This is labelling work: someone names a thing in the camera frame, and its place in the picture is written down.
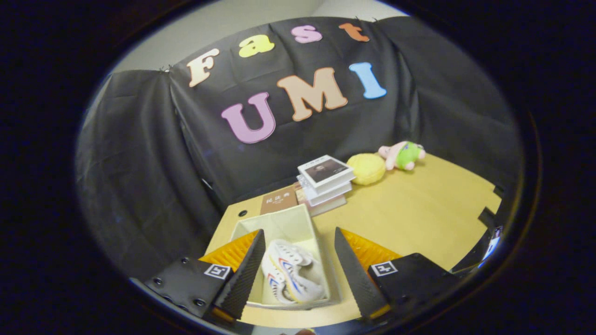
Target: pink letter u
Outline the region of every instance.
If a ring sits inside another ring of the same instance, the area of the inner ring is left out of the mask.
[[[230,128],[236,137],[244,143],[257,143],[271,136],[275,130],[275,118],[267,104],[267,92],[255,94],[249,99],[249,104],[254,105],[263,120],[263,126],[260,129],[252,130],[246,124],[242,116],[242,104],[236,104],[226,108],[222,112],[222,117],[229,123]]]

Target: book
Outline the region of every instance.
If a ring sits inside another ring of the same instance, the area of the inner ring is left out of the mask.
[[[351,167],[329,155],[300,165],[298,171],[318,194],[335,189],[356,178]]]
[[[335,198],[331,198],[323,203],[320,203],[317,206],[311,206],[311,204],[308,202],[308,199],[306,198],[304,189],[299,182],[294,183],[294,192],[296,194],[296,200],[298,201],[298,204],[305,204],[306,209],[311,216],[317,216],[319,214],[329,212],[330,210],[338,208],[347,203],[346,197],[344,195],[339,195]]]
[[[276,192],[263,196],[261,203],[261,215],[277,212],[279,210],[298,206],[296,192],[292,186],[288,186]]]
[[[296,178],[298,179],[298,183],[300,183],[300,186],[302,186],[304,194],[308,199],[308,203],[311,206],[317,206],[327,200],[330,200],[352,190],[352,183],[347,182],[345,184],[339,185],[338,187],[332,188],[324,193],[317,193],[315,189],[312,187],[312,185],[308,183],[306,178],[304,178],[304,176],[298,175]]]

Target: black cloth backdrop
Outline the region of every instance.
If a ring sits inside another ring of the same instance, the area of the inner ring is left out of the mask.
[[[339,29],[346,22],[370,41]],[[307,24],[322,40],[294,40],[292,28]],[[240,57],[238,44],[260,34],[275,48]],[[210,77],[189,87],[188,62],[213,48],[220,54],[206,70]],[[363,97],[361,81],[348,69],[360,62],[372,64],[385,96]],[[335,70],[348,103],[295,122],[277,81],[297,75],[313,85],[322,67]],[[247,100],[261,92],[269,94],[275,131],[242,143],[221,113],[240,103],[247,124],[259,129],[262,121]],[[181,255],[202,255],[227,205],[290,185],[298,165],[323,154],[346,161],[405,139],[495,184],[508,185],[518,168],[516,127],[499,91],[422,23],[292,19],[229,36],[168,72],[113,74],[81,130],[77,185],[100,245],[125,274],[144,280]]]

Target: stuffed animal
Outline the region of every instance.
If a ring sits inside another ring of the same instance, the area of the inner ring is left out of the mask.
[[[378,153],[385,159],[387,170],[397,166],[398,169],[410,171],[414,168],[416,160],[426,156],[422,145],[409,141],[400,142],[391,147],[382,146],[378,149]]]
[[[350,157],[346,164],[354,169],[354,184],[370,185],[385,174],[385,161],[377,154],[357,154]]]

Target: blue letter i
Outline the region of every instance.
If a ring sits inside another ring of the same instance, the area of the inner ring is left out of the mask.
[[[378,84],[377,78],[375,78],[371,68],[371,63],[354,63],[350,65],[350,71],[355,72],[364,86],[364,97],[366,99],[376,99],[387,94],[387,90],[382,88]]]

